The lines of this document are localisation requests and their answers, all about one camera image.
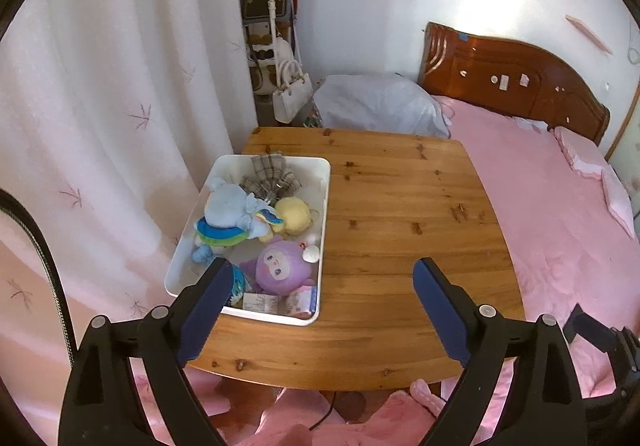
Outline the white printed small box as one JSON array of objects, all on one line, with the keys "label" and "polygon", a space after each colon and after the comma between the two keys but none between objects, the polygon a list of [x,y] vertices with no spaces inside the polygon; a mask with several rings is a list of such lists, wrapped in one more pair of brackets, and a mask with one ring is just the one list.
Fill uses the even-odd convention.
[{"label": "white printed small box", "polygon": [[245,292],[242,299],[242,308],[254,313],[269,315],[279,314],[280,299],[276,295],[266,293]]}]

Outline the pink tissue pack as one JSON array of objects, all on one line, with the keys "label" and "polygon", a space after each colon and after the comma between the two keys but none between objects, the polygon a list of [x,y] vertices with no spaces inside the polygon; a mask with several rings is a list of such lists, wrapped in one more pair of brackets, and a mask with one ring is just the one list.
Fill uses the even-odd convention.
[{"label": "pink tissue pack", "polygon": [[298,319],[310,319],[314,316],[318,306],[318,287],[316,285],[302,285],[284,300],[284,314]]}]

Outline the blue rainbow pony plush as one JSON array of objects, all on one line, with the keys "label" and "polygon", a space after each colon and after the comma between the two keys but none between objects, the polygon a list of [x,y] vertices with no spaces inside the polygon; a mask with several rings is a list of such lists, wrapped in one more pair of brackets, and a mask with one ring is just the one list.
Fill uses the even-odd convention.
[{"label": "blue rainbow pony plush", "polygon": [[194,263],[209,264],[246,240],[269,242],[283,230],[276,210],[253,193],[219,177],[209,186],[203,215],[194,223]]}]

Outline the grey plaid fabric bow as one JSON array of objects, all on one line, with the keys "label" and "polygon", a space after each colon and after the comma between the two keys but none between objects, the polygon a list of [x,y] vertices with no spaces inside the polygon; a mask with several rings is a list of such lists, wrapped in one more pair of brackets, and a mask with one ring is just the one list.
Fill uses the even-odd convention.
[{"label": "grey plaid fabric bow", "polygon": [[255,155],[250,158],[250,163],[253,172],[243,177],[240,186],[269,205],[292,197],[302,187],[281,153]]}]

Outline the pink bed blanket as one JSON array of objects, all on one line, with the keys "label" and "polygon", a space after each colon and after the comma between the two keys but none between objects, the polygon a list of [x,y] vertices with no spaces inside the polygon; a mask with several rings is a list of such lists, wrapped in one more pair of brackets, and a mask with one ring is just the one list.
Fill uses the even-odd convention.
[{"label": "pink bed blanket", "polygon": [[[445,273],[509,307],[521,293],[527,319],[565,321],[575,306],[614,327],[639,325],[639,244],[617,177],[575,172],[557,135],[454,99],[442,100],[451,137],[425,157],[406,140],[330,138],[334,165],[328,257],[319,321],[283,340],[248,338],[266,359],[324,380],[376,382],[384,367],[404,382],[357,421],[316,391],[281,392],[200,369],[186,375],[232,445],[413,445],[444,397],[425,376],[445,369],[411,291],[412,262],[431,256]],[[513,273],[513,283],[503,279]]]}]

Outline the pink pillow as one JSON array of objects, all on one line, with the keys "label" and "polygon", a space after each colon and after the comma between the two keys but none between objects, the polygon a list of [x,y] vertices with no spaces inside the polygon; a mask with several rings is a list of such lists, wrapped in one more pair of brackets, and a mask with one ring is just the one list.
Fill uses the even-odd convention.
[{"label": "pink pillow", "polygon": [[596,144],[563,126],[553,128],[552,134],[575,173],[584,178],[601,181],[604,201],[612,218],[623,227],[631,239],[637,239],[629,195]]}]

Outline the purple plush doll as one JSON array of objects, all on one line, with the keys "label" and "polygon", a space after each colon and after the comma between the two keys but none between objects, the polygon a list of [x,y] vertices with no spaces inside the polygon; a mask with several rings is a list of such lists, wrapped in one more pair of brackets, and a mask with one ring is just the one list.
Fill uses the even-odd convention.
[{"label": "purple plush doll", "polygon": [[287,296],[300,287],[314,285],[314,267],[319,262],[318,245],[280,239],[242,263],[240,270],[255,292]]}]

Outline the white plastic storage bin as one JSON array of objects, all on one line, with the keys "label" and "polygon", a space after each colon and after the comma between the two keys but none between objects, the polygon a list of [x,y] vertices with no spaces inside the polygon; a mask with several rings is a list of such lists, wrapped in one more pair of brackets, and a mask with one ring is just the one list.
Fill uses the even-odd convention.
[{"label": "white plastic storage bin", "polygon": [[213,165],[165,277],[177,296],[218,258],[232,268],[224,313],[306,327],[320,314],[331,165],[279,153]]}]

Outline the yellow plush toy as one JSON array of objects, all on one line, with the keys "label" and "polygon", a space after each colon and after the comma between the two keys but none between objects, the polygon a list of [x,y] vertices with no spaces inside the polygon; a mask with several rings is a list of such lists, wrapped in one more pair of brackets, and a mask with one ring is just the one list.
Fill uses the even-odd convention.
[{"label": "yellow plush toy", "polygon": [[280,199],[274,209],[282,221],[283,232],[288,236],[299,236],[308,230],[319,218],[320,212],[297,197]]}]

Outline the brown wooden headboard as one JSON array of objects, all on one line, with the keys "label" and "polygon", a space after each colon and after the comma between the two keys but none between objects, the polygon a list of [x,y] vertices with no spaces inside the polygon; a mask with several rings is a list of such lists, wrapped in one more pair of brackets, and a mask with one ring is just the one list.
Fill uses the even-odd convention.
[{"label": "brown wooden headboard", "polygon": [[418,84],[510,117],[564,126],[600,143],[610,111],[574,68],[540,47],[427,24]]}]

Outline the grey white pillow bundle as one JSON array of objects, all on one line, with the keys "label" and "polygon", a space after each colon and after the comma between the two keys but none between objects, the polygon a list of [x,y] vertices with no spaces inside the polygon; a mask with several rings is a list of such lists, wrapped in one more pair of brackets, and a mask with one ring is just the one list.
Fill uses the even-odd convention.
[{"label": "grey white pillow bundle", "polygon": [[399,75],[330,75],[314,93],[324,127],[449,139],[442,107]]}]

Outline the white handbag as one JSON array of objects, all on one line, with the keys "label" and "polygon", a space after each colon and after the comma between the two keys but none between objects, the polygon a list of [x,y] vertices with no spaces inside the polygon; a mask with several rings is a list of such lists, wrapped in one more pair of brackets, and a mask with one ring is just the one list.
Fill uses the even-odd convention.
[{"label": "white handbag", "polygon": [[314,86],[309,74],[297,60],[283,61],[277,76],[280,78],[279,85],[272,94],[274,118],[279,123],[290,124],[312,98]]}]

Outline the white cartoon tote bag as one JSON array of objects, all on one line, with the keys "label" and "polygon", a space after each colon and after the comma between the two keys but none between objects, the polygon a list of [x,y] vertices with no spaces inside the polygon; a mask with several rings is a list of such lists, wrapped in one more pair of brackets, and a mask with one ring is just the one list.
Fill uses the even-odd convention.
[{"label": "white cartoon tote bag", "polygon": [[252,34],[245,28],[246,55],[250,81],[255,94],[272,94],[282,83],[285,62],[294,59],[291,44],[281,36]]}]

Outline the small pink wall shelf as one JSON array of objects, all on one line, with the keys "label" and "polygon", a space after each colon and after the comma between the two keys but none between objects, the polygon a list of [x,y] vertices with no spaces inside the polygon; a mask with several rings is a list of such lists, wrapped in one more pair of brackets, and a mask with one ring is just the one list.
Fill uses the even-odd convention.
[{"label": "small pink wall shelf", "polygon": [[593,32],[593,30],[591,30],[591,28],[587,24],[585,24],[584,21],[578,18],[575,18],[574,16],[569,16],[568,14],[565,16],[565,20],[567,20],[567,22],[571,26],[574,26],[574,28],[576,28],[576,30],[580,34],[585,36],[585,38],[588,39],[592,45],[596,46],[599,50],[601,50],[605,54],[609,54],[610,56],[612,56],[613,54],[612,49],[608,47],[608,45],[606,45],[605,42],[603,42],[603,40],[600,39],[600,37],[597,36],[597,34]]}]

